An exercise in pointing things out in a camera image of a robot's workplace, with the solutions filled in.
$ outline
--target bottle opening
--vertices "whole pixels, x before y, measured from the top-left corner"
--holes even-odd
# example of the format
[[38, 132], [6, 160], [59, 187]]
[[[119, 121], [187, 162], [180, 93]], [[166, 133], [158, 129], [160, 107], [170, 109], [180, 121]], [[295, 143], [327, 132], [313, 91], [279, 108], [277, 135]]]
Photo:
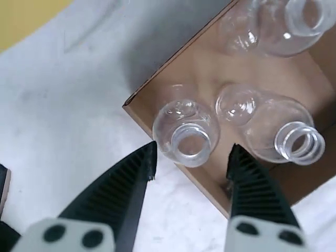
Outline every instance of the bottle opening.
[[285, 19], [289, 31], [297, 36], [321, 36], [336, 22], [334, 0], [289, 0]]
[[314, 28], [318, 25], [322, 13], [321, 8], [319, 8], [315, 0], [307, 0], [303, 7], [302, 14], [307, 26]]
[[204, 148], [206, 139], [202, 135], [190, 135], [182, 139], [178, 150], [185, 155], [196, 155]]
[[187, 167], [201, 166], [211, 153], [208, 134], [195, 123], [178, 127], [172, 135], [171, 145], [177, 160]]
[[275, 148], [288, 161], [309, 165], [322, 157], [326, 143], [315, 128], [303, 122], [290, 122], [278, 131]]

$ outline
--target clear plastic bottle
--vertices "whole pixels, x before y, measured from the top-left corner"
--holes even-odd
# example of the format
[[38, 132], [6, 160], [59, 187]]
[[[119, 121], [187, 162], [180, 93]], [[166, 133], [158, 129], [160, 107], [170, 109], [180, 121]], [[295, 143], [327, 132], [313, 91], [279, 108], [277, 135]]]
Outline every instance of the clear plastic bottle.
[[315, 44], [335, 22], [335, 0], [240, 0], [223, 17], [219, 41], [227, 54], [257, 48], [262, 54], [289, 57]]
[[218, 117], [235, 126], [263, 160], [309, 165], [324, 153], [326, 144], [311, 114], [294, 99], [231, 83], [221, 90], [215, 107]]
[[193, 94], [188, 85], [162, 90], [159, 104], [165, 105], [153, 123], [153, 138], [162, 153], [187, 167], [198, 167], [208, 160], [220, 131], [215, 113], [197, 102]]

